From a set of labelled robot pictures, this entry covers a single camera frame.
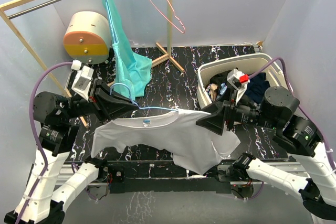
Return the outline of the blue hanger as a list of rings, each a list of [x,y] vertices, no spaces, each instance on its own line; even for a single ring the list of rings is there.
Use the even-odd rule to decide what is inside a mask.
[[[124,83],[113,83],[110,87],[110,95],[112,95],[112,91],[114,89],[115,86],[123,86],[128,90],[129,93],[129,99],[131,101],[131,103],[135,106],[138,107],[139,110],[150,110],[150,109],[158,109],[158,110],[167,110],[167,111],[176,111],[178,112],[178,109],[172,109],[172,108],[164,108],[164,107],[159,107],[159,106],[145,106],[145,107],[140,107],[139,104],[132,99],[132,93],[131,93],[131,89]]]
[[[114,27],[114,23],[112,20],[112,13],[111,13],[111,8],[109,5],[109,1],[108,0],[104,0],[104,4],[106,7],[106,11],[107,11],[107,17],[108,17],[108,21],[109,21],[109,27],[110,27],[110,31],[111,31],[111,37],[112,37],[112,43],[118,43],[118,37],[115,31],[115,27]]]

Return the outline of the black t shirt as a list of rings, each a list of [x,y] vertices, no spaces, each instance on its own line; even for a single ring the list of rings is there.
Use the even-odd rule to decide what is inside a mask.
[[[206,92],[212,102],[216,101],[221,95],[224,94],[225,87],[227,90],[230,88],[229,84],[227,83],[227,75],[229,72],[230,70],[216,74],[210,78],[209,84],[206,86]],[[245,94],[238,103],[249,106],[250,108],[255,108],[258,105]]]

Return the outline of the white t shirt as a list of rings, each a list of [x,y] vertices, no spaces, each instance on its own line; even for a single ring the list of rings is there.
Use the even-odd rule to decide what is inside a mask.
[[[207,112],[184,110],[143,117],[115,119],[95,129],[91,157],[114,147],[119,153],[133,145],[147,145],[171,153],[175,165],[203,175],[240,144],[231,131],[215,134],[196,125]]]

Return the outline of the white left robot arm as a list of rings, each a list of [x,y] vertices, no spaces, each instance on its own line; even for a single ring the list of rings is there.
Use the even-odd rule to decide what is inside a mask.
[[[38,86],[35,84],[29,101],[36,157],[22,199],[5,215],[5,223],[62,223],[77,196],[92,181],[104,181],[109,173],[104,161],[89,158],[55,189],[79,130],[70,120],[94,114],[101,121],[111,121],[138,109],[131,89],[124,83],[108,86],[96,79],[85,90],[86,98],[79,91],[72,98],[47,91],[37,93]]]

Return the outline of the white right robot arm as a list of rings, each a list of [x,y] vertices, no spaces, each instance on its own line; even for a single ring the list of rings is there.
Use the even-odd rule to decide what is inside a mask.
[[[253,108],[223,100],[206,106],[208,115],[196,125],[218,135],[233,128],[235,122],[275,130],[273,140],[308,173],[302,177],[268,165],[253,155],[243,153],[219,178],[266,182],[302,202],[313,215],[335,220],[335,162],[328,159],[322,133],[309,119],[295,115],[300,101],[284,87],[270,87],[259,106]]]

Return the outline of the teal t shirt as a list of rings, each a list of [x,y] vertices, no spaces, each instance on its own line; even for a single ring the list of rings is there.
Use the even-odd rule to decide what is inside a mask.
[[[122,20],[114,0],[108,0],[118,43],[112,44],[115,55],[115,83],[124,83],[132,93],[132,99],[144,96],[146,85],[151,80],[152,59],[135,53],[123,30]],[[123,86],[115,86],[114,91],[129,97],[128,90]]]

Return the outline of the blue hanger under teal shirt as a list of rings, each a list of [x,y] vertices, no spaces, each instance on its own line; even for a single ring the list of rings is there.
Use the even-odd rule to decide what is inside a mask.
[[[110,31],[111,31],[111,37],[112,37],[112,43],[118,43],[118,37],[115,31],[115,27],[114,27],[114,23],[112,20],[112,13],[111,13],[111,8],[109,5],[109,1],[108,0],[104,0],[104,4],[106,7],[106,11],[107,11],[107,17],[108,17],[108,21],[109,21],[109,27],[110,27]]]

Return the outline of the navy blue garment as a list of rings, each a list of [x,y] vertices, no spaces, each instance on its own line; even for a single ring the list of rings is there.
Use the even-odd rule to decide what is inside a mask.
[[[268,88],[270,88],[270,84],[266,80],[266,74],[261,72],[250,80],[245,95],[255,103],[260,104]]]

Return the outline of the cream round drawer cabinet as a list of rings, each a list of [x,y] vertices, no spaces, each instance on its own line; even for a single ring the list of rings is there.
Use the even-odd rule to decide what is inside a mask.
[[[108,20],[99,13],[73,14],[63,38],[68,55],[90,65],[105,62],[112,44]]]

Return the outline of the cream plastic laundry basket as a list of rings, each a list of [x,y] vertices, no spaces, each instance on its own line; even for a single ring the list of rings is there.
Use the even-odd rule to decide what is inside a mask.
[[[206,92],[206,86],[210,84],[211,77],[234,68],[238,68],[245,74],[252,74],[271,60],[272,58],[269,55],[257,53],[226,58],[201,65],[197,71],[197,99],[200,108],[204,108],[212,102]],[[276,62],[273,62],[264,72],[266,73],[266,80],[271,86],[287,87],[284,73]]]

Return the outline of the aluminium base frame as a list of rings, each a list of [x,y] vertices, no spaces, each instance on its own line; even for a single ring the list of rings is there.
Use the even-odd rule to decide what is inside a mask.
[[[246,164],[240,161],[223,162],[203,175],[174,165],[172,161],[116,162],[89,158],[82,164],[51,162],[45,173],[37,165],[31,169],[25,197],[32,202],[46,203],[39,218],[28,218],[28,223],[61,223],[73,200],[91,187],[106,186],[108,194],[135,191],[184,192],[214,191],[232,193],[238,199],[248,201],[262,191],[255,183],[271,185],[303,200],[319,202],[317,189],[307,177],[298,176],[294,170],[282,170],[279,164],[257,163],[262,172],[252,170],[254,160]]]

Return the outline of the wooden clothes rack frame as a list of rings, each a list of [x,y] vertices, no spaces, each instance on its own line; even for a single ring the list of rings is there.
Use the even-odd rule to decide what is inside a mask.
[[[53,6],[26,14],[13,23],[46,66],[50,67],[68,59],[61,42],[66,26]],[[35,81],[42,72],[43,68],[2,20],[2,133],[12,130],[14,123],[19,123],[20,131],[29,128],[29,96]]]

